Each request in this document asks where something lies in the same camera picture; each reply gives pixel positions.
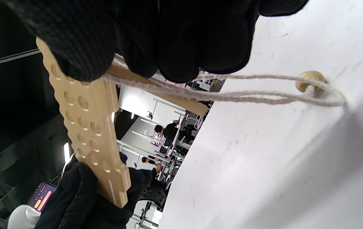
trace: white rope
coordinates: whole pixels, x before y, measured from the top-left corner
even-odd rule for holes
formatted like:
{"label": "white rope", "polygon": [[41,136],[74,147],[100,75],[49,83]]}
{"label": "white rope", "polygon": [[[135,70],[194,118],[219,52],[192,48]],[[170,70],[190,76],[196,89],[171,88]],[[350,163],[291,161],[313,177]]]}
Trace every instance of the white rope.
{"label": "white rope", "polygon": [[[126,66],[122,60],[115,58],[116,62],[119,62],[121,66]],[[155,84],[143,84],[136,81],[124,80],[113,75],[105,74],[105,80],[111,81],[115,84],[137,87],[142,90],[146,90],[151,93],[171,94],[188,99],[196,99],[199,101],[229,101],[229,102],[251,102],[251,103],[267,103],[270,105],[292,103],[294,101],[302,101],[305,103],[311,103],[318,106],[341,106],[345,103],[346,99],[344,95],[336,88],[317,81],[308,80],[300,77],[290,77],[286,75],[271,75],[271,74],[255,74],[255,75],[232,75],[232,74],[199,74],[196,80],[210,80],[210,79],[237,79],[237,80],[252,80],[252,79],[277,79],[277,80],[292,80],[300,81],[302,83],[309,84],[306,92],[303,94],[290,94],[279,91],[266,91],[266,90],[246,90],[226,93],[204,92],[190,90],[183,87],[176,87],[166,83],[159,83],[158,80],[151,80]],[[319,87],[326,93],[335,95],[335,100],[323,100],[313,97],[314,88]],[[263,96],[277,96],[278,99],[264,98]]]}

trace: monitor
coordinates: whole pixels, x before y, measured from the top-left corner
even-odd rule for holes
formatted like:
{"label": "monitor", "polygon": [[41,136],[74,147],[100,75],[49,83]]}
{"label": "monitor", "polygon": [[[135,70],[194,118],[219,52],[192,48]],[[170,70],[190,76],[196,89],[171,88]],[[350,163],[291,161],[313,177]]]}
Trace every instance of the monitor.
{"label": "monitor", "polygon": [[47,201],[50,199],[50,196],[53,192],[55,192],[55,190],[57,190],[57,188],[54,185],[41,182],[37,186],[36,190],[34,190],[34,193],[30,197],[27,205],[33,207],[38,212],[42,212],[47,204]]}

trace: white surface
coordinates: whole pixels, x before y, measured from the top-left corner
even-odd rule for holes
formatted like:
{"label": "white surface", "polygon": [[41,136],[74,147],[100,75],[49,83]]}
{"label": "white surface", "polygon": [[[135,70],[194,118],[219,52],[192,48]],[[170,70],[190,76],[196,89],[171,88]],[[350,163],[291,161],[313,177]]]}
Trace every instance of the white surface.
{"label": "white surface", "polygon": [[[321,71],[348,103],[215,103],[171,186],[161,229],[363,228],[363,1],[259,18],[239,73]],[[293,82],[227,80],[222,91]]]}
{"label": "white surface", "polygon": [[[150,143],[150,140],[140,136],[140,135],[137,135],[137,134],[134,134],[132,133],[132,131],[136,132],[136,133],[140,133],[140,134],[143,134],[144,130],[149,130],[148,131],[148,135],[153,135],[153,133],[155,132],[155,127],[150,125],[149,123],[145,123],[141,120],[140,117],[138,117],[138,119],[135,121],[135,123],[133,124],[133,126],[128,130],[128,132],[125,134],[125,136],[122,138],[121,141],[129,144],[129,145],[133,145],[137,148],[140,148],[140,149],[143,149],[143,150],[146,150],[150,153],[155,153],[155,150],[159,151],[160,150],[160,147],[157,147],[155,145],[152,145]],[[127,147],[128,149],[131,149],[132,151],[140,154],[140,155],[143,155],[143,152],[140,151],[140,150],[137,150],[137,149],[133,149],[133,148],[130,148],[130,147]],[[132,157],[132,160],[134,160],[135,158],[133,157],[136,157],[137,159],[137,155],[135,154],[132,154],[130,152],[124,152],[122,151],[125,155],[127,155],[129,158]]]}
{"label": "white surface", "polygon": [[[153,112],[155,109],[156,101],[153,99],[161,100],[163,102],[172,104],[173,106],[179,107],[144,90],[126,86],[121,87],[118,104],[120,108],[131,113],[135,113],[140,117],[146,118],[149,112]],[[174,113],[174,111],[180,113],[180,110],[178,109],[169,107],[162,103],[157,103],[156,110],[153,115],[153,121],[165,126],[173,122],[174,119],[177,119],[178,114]]]}

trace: wooden board with holes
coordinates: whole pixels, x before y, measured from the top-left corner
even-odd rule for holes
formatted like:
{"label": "wooden board with holes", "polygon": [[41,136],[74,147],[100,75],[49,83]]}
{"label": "wooden board with holes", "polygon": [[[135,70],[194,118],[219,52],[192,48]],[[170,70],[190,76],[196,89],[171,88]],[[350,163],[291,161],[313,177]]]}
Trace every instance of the wooden board with holes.
{"label": "wooden board with holes", "polygon": [[111,120],[112,113],[118,110],[116,85],[102,79],[86,83],[65,76],[47,44],[39,38],[36,43],[76,158],[94,172],[98,193],[122,208],[131,184],[129,169],[120,160]]}

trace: gloved hand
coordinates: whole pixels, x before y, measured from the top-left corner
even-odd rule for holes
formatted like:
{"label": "gloved hand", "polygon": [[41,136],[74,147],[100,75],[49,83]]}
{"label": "gloved hand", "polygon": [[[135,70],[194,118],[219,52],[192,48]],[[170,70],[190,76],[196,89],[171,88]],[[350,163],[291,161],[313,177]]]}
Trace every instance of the gloved hand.
{"label": "gloved hand", "polygon": [[115,53],[129,69],[175,83],[199,69],[229,74],[249,61],[259,15],[286,16],[308,0],[1,0],[48,45],[65,75],[92,81]]}
{"label": "gloved hand", "polygon": [[126,228],[140,195],[151,183],[156,170],[129,168],[129,173],[132,185],[127,191],[128,203],[120,209],[97,194],[94,173],[73,158],[65,167],[57,190],[47,202],[36,228]]}

